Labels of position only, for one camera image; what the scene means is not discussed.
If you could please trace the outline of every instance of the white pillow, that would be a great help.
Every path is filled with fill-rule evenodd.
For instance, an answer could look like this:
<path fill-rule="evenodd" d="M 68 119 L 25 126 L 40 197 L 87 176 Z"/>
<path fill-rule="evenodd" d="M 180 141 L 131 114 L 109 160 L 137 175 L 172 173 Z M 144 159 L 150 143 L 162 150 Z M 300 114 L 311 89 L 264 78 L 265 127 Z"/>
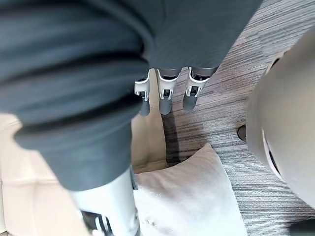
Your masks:
<path fill-rule="evenodd" d="M 230 181 L 206 144 L 188 160 L 136 175 L 143 236 L 246 236 Z"/>

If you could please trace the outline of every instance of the beige couch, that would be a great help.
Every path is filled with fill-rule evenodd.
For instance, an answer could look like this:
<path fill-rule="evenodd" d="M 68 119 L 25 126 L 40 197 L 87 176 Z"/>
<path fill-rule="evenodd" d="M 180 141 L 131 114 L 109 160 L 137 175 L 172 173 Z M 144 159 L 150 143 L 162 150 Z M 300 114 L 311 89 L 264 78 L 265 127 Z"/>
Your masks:
<path fill-rule="evenodd" d="M 164 169 L 165 138 L 158 111 L 158 86 L 150 72 L 148 117 L 132 121 L 132 164 L 136 173 Z M 18 120 L 0 114 L 0 233 L 13 236 L 87 236 L 69 194 L 37 151 L 20 148 L 12 135 Z"/>

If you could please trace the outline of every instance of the gray rubber tip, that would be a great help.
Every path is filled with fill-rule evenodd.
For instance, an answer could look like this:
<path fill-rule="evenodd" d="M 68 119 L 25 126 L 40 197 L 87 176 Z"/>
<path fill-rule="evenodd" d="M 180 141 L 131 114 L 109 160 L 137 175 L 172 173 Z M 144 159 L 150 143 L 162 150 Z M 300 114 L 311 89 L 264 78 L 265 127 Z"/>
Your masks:
<path fill-rule="evenodd" d="M 172 109 L 172 100 L 165 99 L 159 99 L 159 112 L 162 115 L 167 115 L 171 112 Z"/>
<path fill-rule="evenodd" d="M 240 138 L 240 140 L 246 142 L 246 126 L 242 125 L 237 130 L 237 136 Z"/>
<path fill-rule="evenodd" d="M 143 117 L 146 117 L 150 113 L 150 103 L 148 101 L 143 101 L 141 110 L 139 111 L 139 114 Z"/>
<path fill-rule="evenodd" d="M 183 99 L 183 109 L 188 112 L 192 111 L 194 107 L 196 106 L 196 102 L 197 102 L 197 97 L 195 96 L 187 97 L 185 93 L 184 99 Z"/>

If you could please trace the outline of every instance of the gray carpet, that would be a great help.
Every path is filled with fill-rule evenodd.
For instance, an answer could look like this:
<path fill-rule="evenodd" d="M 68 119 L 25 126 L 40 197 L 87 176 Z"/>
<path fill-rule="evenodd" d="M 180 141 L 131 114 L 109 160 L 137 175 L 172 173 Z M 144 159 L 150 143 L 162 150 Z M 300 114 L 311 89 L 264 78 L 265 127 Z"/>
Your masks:
<path fill-rule="evenodd" d="M 194 111 L 182 108 L 185 70 L 176 87 L 173 113 L 163 116 L 170 163 L 211 143 L 230 178 L 250 236 L 285 236 L 291 222 L 315 217 L 315 211 L 262 166 L 236 134 L 245 123 L 247 97 L 267 65 L 312 25 L 315 0 L 266 0 L 207 83 Z"/>

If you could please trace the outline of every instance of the floor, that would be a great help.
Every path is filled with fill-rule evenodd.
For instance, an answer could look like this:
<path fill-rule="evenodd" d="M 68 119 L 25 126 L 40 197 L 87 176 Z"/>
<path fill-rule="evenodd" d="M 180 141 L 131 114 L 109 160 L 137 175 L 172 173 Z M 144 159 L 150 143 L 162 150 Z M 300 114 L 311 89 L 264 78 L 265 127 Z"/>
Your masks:
<path fill-rule="evenodd" d="M 236 135 L 245 123 L 247 97 L 267 65 L 313 25 L 315 0 L 266 0 L 207 83 L 194 111 L 182 108 L 184 70 L 173 112 L 163 117 L 169 162 L 185 160 L 206 142 L 218 153 L 249 236 L 286 236 L 291 222 L 315 216 Z"/>

